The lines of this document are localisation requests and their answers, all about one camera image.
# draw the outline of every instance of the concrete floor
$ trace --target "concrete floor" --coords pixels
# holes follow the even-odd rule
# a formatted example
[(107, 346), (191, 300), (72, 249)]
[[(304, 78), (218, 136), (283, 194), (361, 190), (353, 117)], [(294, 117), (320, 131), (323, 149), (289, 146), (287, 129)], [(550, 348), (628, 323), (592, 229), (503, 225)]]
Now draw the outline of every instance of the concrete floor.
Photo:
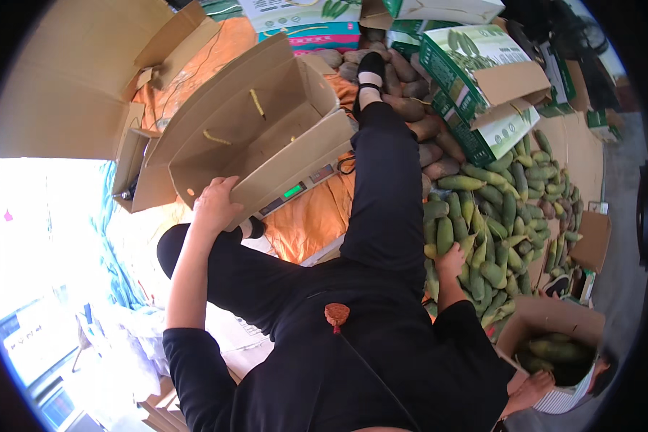
[[(592, 297), (595, 310), (606, 317), (603, 345), (620, 362), (627, 357), (636, 336), (647, 279), (646, 272), (639, 266), (636, 193), (639, 166), (648, 157), (640, 114), (622, 116), (624, 141), (605, 144), (603, 148), (603, 200), (609, 203), (612, 236), (605, 267), (596, 278)], [(506, 420), (506, 425), (510, 432), (583, 431), (595, 419), (596, 410), (606, 395), (607, 391), (562, 415), (548, 415), (532, 409), (521, 411)]]

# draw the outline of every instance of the leg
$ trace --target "leg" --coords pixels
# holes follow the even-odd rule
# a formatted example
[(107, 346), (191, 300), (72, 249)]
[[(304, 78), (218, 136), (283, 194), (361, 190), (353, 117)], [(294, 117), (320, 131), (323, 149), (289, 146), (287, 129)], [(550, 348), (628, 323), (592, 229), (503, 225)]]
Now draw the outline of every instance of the leg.
[[(188, 228), (188, 223), (176, 225), (158, 242), (158, 261), (169, 278)], [(307, 269), (242, 246), (241, 240), (240, 228), (216, 238), (208, 257), (207, 300), (269, 334)]]
[(355, 193), (341, 255), (395, 271), (422, 292), (422, 180), (415, 134), (383, 102), (369, 103), (359, 121), (360, 131), (351, 139)]

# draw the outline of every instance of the white sock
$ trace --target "white sock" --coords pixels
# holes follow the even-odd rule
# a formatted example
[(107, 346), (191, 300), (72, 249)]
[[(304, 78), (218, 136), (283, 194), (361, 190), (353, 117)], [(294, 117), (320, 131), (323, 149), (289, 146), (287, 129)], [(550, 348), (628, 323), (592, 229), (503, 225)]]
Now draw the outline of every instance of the white sock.
[(252, 221), (249, 219), (245, 219), (242, 221), (240, 225), (240, 230), (242, 231), (242, 240), (245, 238), (249, 238), (252, 235)]
[[(360, 84), (374, 84), (379, 87), (384, 84), (384, 81), (381, 79), (379, 75), (377, 75), (374, 72), (361, 72), (358, 74), (358, 81)], [(365, 87), (364, 89), (360, 89), (359, 91), (359, 100), (360, 100), (360, 111), (365, 109), (366, 106), (371, 104), (372, 102), (381, 102), (381, 97), (379, 94), (379, 91), (376, 89), (372, 89), (370, 87)]]

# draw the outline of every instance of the black shirt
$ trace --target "black shirt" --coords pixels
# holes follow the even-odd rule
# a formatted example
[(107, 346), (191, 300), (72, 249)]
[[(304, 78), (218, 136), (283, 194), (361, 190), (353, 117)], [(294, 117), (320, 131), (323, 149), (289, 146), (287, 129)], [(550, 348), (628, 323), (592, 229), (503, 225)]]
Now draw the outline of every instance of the black shirt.
[[(328, 303), (350, 307), (340, 335), (324, 317)], [(341, 289), (306, 298), (282, 316), (273, 352), (240, 385), (207, 332), (164, 332), (192, 431), (487, 432), (506, 406), (510, 374), (468, 301), (432, 324), (411, 295)]]

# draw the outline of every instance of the person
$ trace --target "person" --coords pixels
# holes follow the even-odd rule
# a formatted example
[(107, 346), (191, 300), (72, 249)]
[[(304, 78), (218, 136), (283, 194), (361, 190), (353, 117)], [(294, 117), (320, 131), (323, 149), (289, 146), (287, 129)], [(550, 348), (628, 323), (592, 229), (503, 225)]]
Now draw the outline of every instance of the person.
[[(237, 177), (214, 178), (194, 204), (192, 223), (160, 239), (159, 262), (171, 277), (164, 350), (192, 431), (490, 431), (510, 412), (513, 369), (495, 354), (458, 285), (458, 243), (435, 261), (434, 324), (421, 305), (418, 143), (381, 101), (383, 76), (381, 56), (367, 54), (359, 65), (356, 182), (340, 258), (301, 267), (242, 246), (263, 227), (252, 219), (223, 231), (242, 210), (229, 200)], [(239, 385), (204, 331), (206, 301), (275, 342)], [(337, 330), (325, 316), (332, 303), (350, 310)]]

